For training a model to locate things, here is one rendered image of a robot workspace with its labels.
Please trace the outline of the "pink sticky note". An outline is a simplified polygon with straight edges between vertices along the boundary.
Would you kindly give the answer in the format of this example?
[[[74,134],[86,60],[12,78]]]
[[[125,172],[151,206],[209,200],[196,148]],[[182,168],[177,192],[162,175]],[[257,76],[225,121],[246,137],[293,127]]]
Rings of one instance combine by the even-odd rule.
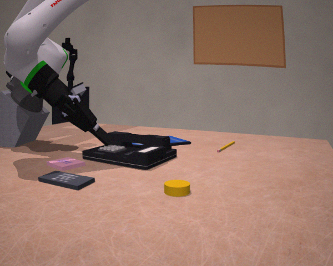
[[[84,161],[76,160],[74,158],[66,157],[57,160],[47,161],[47,166],[56,168],[61,171],[70,170],[77,167],[85,166]]]

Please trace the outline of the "yellow short cylinder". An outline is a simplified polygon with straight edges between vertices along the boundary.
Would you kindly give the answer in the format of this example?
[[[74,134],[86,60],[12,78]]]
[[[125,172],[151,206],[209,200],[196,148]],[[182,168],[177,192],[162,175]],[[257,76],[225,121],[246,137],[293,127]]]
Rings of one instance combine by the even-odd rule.
[[[181,197],[190,193],[190,182],[184,180],[170,180],[164,183],[164,193],[168,196]]]

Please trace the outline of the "blue notebook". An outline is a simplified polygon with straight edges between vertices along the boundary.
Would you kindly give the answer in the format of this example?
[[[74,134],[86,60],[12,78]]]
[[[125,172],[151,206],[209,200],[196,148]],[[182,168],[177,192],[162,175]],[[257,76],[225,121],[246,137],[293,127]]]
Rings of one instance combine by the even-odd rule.
[[[169,137],[170,137],[170,144],[172,146],[191,144],[191,142],[187,141],[187,140],[183,140],[183,139],[180,139],[180,138],[177,138],[177,137],[173,137],[173,136],[169,136]],[[136,144],[136,143],[133,143],[133,144],[135,144],[135,145],[143,145],[143,144]]]

